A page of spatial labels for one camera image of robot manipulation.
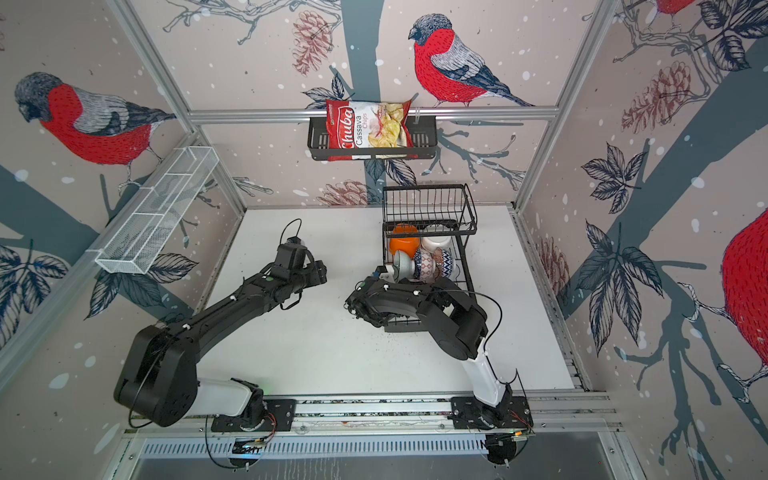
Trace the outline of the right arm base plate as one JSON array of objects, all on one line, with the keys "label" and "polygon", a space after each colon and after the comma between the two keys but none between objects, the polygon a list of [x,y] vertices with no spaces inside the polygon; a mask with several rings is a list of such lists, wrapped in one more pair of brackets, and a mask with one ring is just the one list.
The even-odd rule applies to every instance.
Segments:
[{"label": "right arm base plate", "polygon": [[474,397],[453,397],[448,418],[457,430],[511,429],[526,432],[534,424],[529,403],[522,396],[512,396],[496,407],[490,407]]}]

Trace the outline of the pale green glazed bowl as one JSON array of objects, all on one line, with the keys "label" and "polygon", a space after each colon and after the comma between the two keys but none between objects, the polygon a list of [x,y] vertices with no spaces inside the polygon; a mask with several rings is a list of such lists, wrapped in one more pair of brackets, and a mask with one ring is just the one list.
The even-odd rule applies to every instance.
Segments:
[{"label": "pale green glazed bowl", "polygon": [[406,252],[397,250],[393,259],[393,269],[396,282],[411,279],[414,275],[415,263]]}]

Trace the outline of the white ceramic bowl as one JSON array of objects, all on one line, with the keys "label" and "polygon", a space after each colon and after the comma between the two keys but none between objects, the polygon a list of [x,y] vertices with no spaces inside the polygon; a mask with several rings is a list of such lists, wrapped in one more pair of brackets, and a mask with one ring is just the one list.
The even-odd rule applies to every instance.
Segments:
[{"label": "white ceramic bowl", "polygon": [[421,239],[421,247],[428,252],[435,252],[437,249],[449,249],[451,243],[449,236],[426,236]]}]

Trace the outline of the blue patterned bowl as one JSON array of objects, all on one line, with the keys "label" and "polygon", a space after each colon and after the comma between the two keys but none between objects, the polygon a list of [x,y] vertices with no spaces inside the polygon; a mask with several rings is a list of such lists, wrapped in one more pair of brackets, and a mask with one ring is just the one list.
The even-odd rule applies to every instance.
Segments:
[{"label": "blue patterned bowl", "polygon": [[415,263],[413,279],[423,283],[432,283],[435,281],[434,263],[431,252],[420,248],[414,254],[413,261]]}]

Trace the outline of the red patterned bowl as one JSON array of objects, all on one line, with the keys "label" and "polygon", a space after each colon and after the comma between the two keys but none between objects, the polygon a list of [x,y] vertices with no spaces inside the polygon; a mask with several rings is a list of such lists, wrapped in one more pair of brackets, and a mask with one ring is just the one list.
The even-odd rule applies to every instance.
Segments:
[{"label": "red patterned bowl", "polygon": [[456,273],[453,253],[447,248],[437,248],[432,253],[435,278],[452,280]]}]

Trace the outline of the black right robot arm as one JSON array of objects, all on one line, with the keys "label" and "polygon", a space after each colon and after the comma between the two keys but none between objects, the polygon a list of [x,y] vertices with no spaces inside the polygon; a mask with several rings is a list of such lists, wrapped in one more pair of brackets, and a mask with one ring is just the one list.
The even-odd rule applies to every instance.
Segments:
[{"label": "black right robot arm", "polygon": [[527,396],[516,396],[512,383],[500,380],[491,365],[486,346],[492,332],[476,295],[445,278],[424,284],[369,276],[354,287],[344,308],[376,328],[396,317],[414,317],[444,353],[462,364],[472,394],[451,399],[449,419],[456,429],[529,432]]}]

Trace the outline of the orange plastic bowl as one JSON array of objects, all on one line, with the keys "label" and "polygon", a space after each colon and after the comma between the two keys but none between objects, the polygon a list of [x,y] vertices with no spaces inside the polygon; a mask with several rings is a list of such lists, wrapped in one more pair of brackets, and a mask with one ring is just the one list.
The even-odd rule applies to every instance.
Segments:
[{"label": "orange plastic bowl", "polygon": [[421,247],[421,240],[415,237],[419,230],[410,224],[397,224],[392,230],[393,237],[389,238],[388,250],[392,256],[397,252],[405,253],[409,258],[413,258]]}]

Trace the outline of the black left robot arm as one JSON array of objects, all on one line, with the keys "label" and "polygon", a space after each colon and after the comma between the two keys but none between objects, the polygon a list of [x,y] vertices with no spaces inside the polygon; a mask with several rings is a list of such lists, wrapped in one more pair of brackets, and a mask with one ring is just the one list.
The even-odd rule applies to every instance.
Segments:
[{"label": "black left robot arm", "polygon": [[292,295],[327,282],[327,267],[297,237],[277,247],[275,260],[245,279],[225,299],[192,319],[166,327],[150,325],[131,344],[115,386],[114,400],[149,421],[170,426],[188,414],[239,416],[262,391],[236,381],[238,406],[227,406],[211,391],[225,382],[205,382],[197,364],[219,342],[252,319],[276,308],[287,310]]}]

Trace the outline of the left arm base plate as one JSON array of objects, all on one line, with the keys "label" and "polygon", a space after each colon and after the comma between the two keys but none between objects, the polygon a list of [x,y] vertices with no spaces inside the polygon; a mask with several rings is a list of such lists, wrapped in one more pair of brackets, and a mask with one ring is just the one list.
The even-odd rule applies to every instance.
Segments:
[{"label": "left arm base plate", "polygon": [[262,399],[238,416],[216,416],[210,429],[215,433],[288,432],[296,406],[294,399]]}]

